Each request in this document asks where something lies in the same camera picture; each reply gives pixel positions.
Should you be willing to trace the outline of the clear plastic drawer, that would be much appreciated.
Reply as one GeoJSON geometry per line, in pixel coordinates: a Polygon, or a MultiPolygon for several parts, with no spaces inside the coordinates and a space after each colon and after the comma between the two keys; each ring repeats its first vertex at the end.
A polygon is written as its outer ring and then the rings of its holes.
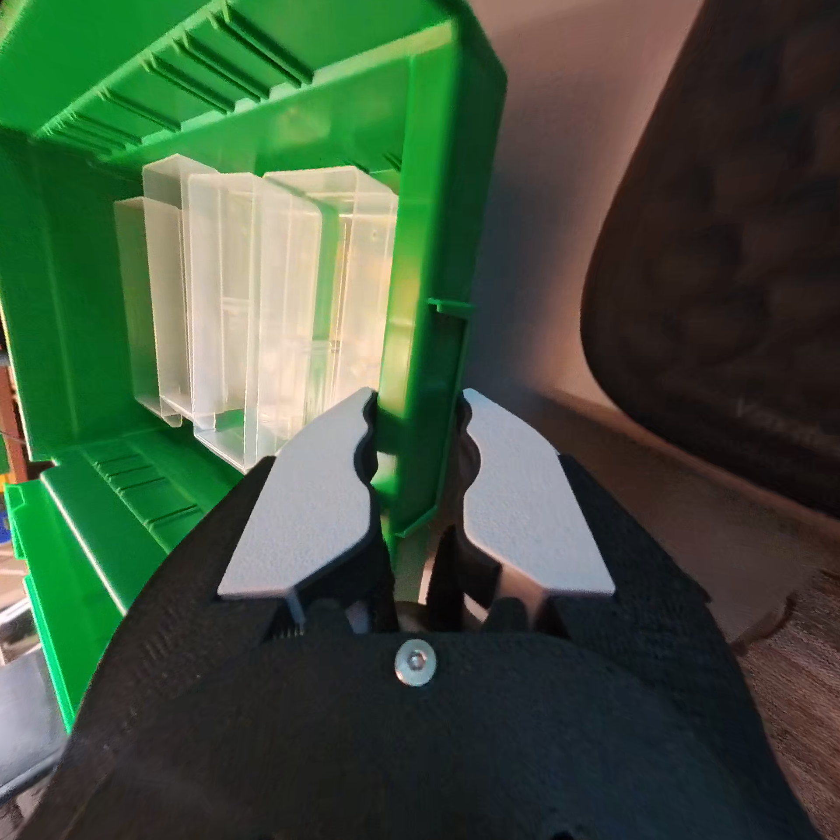
{"type": "Polygon", "coordinates": [[[398,196],[361,168],[272,171],[322,217],[302,423],[361,387],[377,390],[392,278],[398,196]]]}
{"type": "Polygon", "coordinates": [[[149,258],[149,233],[158,222],[174,221],[175,208],[144,196],[113,204],[119,254],[122,301],[129,347],[134,399],[170,427],[182,425],[182,414],[161,396],[149,258]]]}
{"type": "Polygon", "coordinates": [[[249,173],[187,183],[196,438],[242,472],[306,422],[322,211],[249,173]]]}
{"type": "Polygon", "coordinates": [[[143,167],[145,241],[158,392],[164,416],[193,421],[193,279],[189,185],[215,175],[174,154],[143,167]]]}

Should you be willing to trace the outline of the black mesh chair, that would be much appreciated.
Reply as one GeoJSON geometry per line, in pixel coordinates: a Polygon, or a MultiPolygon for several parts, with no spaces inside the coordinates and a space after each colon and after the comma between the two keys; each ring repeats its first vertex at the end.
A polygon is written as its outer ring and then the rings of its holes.
{"type": "Polygon", "coordinates": [[[604,393],[838,518],[839,2],[702,2],[584,284],[604,393]]]}

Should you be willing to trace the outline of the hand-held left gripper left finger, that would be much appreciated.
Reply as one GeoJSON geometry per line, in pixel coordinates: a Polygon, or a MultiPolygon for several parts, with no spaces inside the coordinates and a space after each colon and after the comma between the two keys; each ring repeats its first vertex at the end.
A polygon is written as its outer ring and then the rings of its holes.
{"type": "Polygon", "coordinates": [[[373,594],[382,582],[375,415],[376,392],[361,387],[279,450],[220,598],[362,601],[373,594]]]}

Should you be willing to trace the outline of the green plastic storage bin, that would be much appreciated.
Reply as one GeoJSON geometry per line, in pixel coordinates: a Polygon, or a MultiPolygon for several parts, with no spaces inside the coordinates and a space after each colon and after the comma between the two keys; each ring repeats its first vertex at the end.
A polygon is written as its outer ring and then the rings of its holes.
{"type": "Polygon", "coordinates": [[[508,77],[467,2],[2,2],[2,324],[17,556],[71,730],[119,621],[244,472],[133,397],[113,204],[174,154],[355,165],[398,196],[373,481],[388,547],[443,493],[508,77]]]}

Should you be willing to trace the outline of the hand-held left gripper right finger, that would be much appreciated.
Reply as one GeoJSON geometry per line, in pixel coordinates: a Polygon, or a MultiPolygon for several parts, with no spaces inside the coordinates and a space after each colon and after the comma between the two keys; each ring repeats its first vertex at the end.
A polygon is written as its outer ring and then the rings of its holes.
{"type": "Polygon", "coordinates": [[[537,430],[473,388],[462,440],[476,457],[458,536],[469,599],[489,610],[516,598],[536,621],[558,595],[609,598],[607,569],[560,454],[537,430]]]}

